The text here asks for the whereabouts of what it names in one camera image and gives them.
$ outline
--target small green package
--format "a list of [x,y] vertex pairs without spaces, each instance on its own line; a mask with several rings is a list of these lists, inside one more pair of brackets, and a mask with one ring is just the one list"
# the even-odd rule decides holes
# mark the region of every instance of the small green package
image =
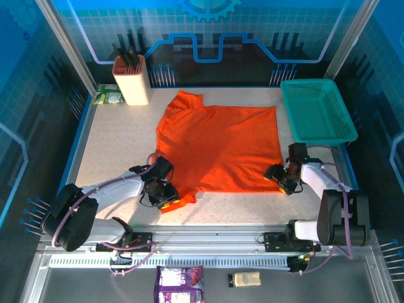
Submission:
[[93,97],[93,104],[115,104],[124,101],[124,96],[116,84],[99,84]]

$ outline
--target gear logo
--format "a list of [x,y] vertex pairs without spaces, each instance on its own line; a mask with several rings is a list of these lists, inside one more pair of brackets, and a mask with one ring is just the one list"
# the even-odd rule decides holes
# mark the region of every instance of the gear logo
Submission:
[[212,19],[219,21],[219,17],[226,18],[229,12],[234,12],[234,6],[241,4],[241,0],[179,0],[182,11],[197,21]]
[[3,0],[0,8],[6,7],[18,25],[27,30],[37,21],[35,0]]

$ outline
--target purple snack bag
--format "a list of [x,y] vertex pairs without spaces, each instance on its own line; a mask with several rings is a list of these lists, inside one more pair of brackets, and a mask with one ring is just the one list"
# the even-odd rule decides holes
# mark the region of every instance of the purple snack bag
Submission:
[[154,303],[205,303],[203,267],[157,266]]

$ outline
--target metal frame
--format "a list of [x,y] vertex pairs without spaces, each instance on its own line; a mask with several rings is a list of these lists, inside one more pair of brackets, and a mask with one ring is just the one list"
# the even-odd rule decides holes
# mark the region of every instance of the metal frame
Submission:
[[[143,268],[162,266],[196,266],[206,268],[256,268],[267,270],[288,270],[286,256],[298,255],[285,252],[265,252],[264,245],[257,242],[262,232],[280,232],[283,225],[245,225],[245,226],[138,226],[138,231],[153,232],[157,243],[156,254]],[[24,288],[21,303],[38,303],[45,286],[49,268],[109,268],[111,253],[95,252],[95,245],[79,248],[66,253],[61,248],[50,246],[50,237],[43,237],[31,266]],[[369,279],[377,301],[380,303],[399,302],[393,282],[384,263],[379,243],[374,231],[371,245],[354,247],[354,254],[364,258]],[[318,256],[330,253],[329,247],[322,247]],[[132,258],[137,264],[145,252],[127,252],[124,257]]]
[[362,31],[364,30],[369,18],[380,0],[364,0],[360,6],[355,18],[353,19],[347,33],[336,51],[334,58],[327,68],[324,78],[334,80],[347,59],[350,51],[355,46]]
[[84,59],[77,49],[77,46],[74,44],[63,23],[60,21],[55,7],[53,6],[53,4],[51,4],[51,1],[35,0],[35,2],[38,4],[41,12],[44,14],[46,21],[55,33],[55,36],[57,37],[64,51],[68,55],[70,61],[72,62],[74,68],[76,69],[79,77],[83,81],[90,95],[94,95],[95,81],[93,79],[93,76],[91,75],[90,70],[88,69]]

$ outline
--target orange t-shirt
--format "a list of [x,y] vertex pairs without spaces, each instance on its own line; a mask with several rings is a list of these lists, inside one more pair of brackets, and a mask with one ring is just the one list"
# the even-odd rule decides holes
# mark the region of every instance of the orange t-shirt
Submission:
[[204,106],[202,95],[181,90],[157,127],[157,153],[174,165],[181,197],[162,212],[195,203],[198,191],[279,191],[263,177],[282,163],[276,107]]

